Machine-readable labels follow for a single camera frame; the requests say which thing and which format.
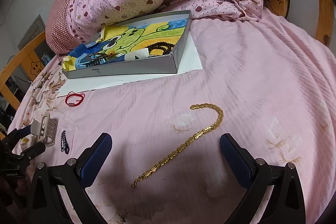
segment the red checkered fabric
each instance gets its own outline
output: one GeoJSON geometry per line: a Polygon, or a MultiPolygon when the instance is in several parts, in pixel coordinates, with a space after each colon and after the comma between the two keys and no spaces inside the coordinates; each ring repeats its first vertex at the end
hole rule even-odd
{"type": "Polygon", "coordinates": [[[68,32],[66,17],[69,5],[70,0],[55,0],[45,29],[47,44],[60,55],[67,54],[79,45],[68,32]]]}

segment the wooden bed frame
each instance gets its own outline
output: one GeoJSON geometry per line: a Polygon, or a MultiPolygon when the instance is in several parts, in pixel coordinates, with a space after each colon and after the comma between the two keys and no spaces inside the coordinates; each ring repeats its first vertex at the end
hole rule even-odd
{"type": "MultiPolygon", "coordinates": [[[[284,16],[287,10],[287,0],[264,0],[264,6],[270,9],[274,14],[284,16]]],[[[320,0],[319,21],[315,39],[327,47],[330,43],[333,20],[334,4],[332,0],[320,0]]],[[[34,52],[34,49],[44,40],[45,33],[43,32],[30,41],[0,73],[0,92],[15,110],[19,108],[20,102],[9,90],[5,83],[19,64],[23,66],[23,69],[27,73],[30,80],[34,81],[34,79],[37,77],[37,74],[34,71],[34,66],[40,63],[39,65],[41,65],[42,68],[44,67],[34,52]]]]}

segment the gold necklace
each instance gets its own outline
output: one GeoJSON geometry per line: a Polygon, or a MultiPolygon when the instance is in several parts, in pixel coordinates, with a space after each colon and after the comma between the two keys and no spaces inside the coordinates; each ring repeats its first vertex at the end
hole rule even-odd
{"type": "Polygon", "coordinates": [[[212,130],[216,129],[217,127],[219,127],[219,125],[223,121],[224,113],[223,113],[223,110],[221,108],[219,108],[218,106],[213,105],[213,104],[200,104],[200,105],[192,105],[190,108],[191,109],[199,109],[199,108],[205,108],[205,107],[212,108],[212,109],[217,111],[218,119],[216,120],[216,122],[214,122],[214,124],[212,124],[211,126],[203,128],[201,131],[192,135],[183,144],[181,144],[175,151],[170,153],[166,158],[164,158],[163,160],[160,160],[157,164],[155,164],[148,171],[144,172],[141,176],[137,176],[137,178],[131,184],[132,188],[137,187],[137,183],[139,181],[142,181],[145,178],[148,178],[150,175],[152,175],[158,169],[160,169],[161,166],[164,166],[166,163],[168,163],[170,160],[172,160],[174,157],[176,157],[178,153],[181,153],[187,146],[191,145],[194,140],[197,140],[199,137],[203,136],[204,134],[207,134],[207,133],[211,132],[212,130]]]}

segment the pink bedsheet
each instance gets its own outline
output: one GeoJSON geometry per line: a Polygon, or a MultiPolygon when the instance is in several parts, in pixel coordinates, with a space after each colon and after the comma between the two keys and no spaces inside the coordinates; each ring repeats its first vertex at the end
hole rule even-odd
{"type": "MultiPolygon", "coordinates": [[[[336,186],[336,61],[304,30],[267,9],[262,15],[260,22],[193,20],[203,70],[89,91],[75,108],[64,98],[50,99],[57,92],[50,86],[61,80],[56,62],[48,65],[49,80],[39,91],[36,81],[29,91],[40,94],[41,103],[27,95],[10,127],[21,128],[48,109],[58,119],[56,143],[33,162],[30,175],[40,161],[61,165],[78,157],[107,132],[112,151],[86,191],[109,224],[222,224],[245,192],[220,153],[219,138],[230,132],[255,158],[295,163],[307,223],[314,223],[336,186]],[[132,189],[136,176],[214,122],[213,110],[189,109],[204,102],[224,110],[222,125],[132,189]],[[60,152],[63,130],[69,155],[60,152]]],[[[65,203],[79,223],[67,197],[65,203]]]]}

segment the blue gripper pad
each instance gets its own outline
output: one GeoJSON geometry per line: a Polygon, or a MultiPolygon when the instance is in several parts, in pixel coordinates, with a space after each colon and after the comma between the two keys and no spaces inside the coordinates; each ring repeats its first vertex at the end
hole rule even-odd
{"type": "Polygon", "coordinates": [[[84,157],[81,155],[78,158],[80,184],[83,188],[90,187],[93,184],[111,149],[111,136],[102,133],[90,148],[84,150],[82,153],[84,157]]]}
{"type": "Polygon", "coordinates": [[[248,164],[244,161],[241,151],[238,151],[238,149],[242,148],[228,133],[221,136],[219,145],[222,154],[224,155],[240,186],[249,189],[252,185],[252,171],[248,164]]]}

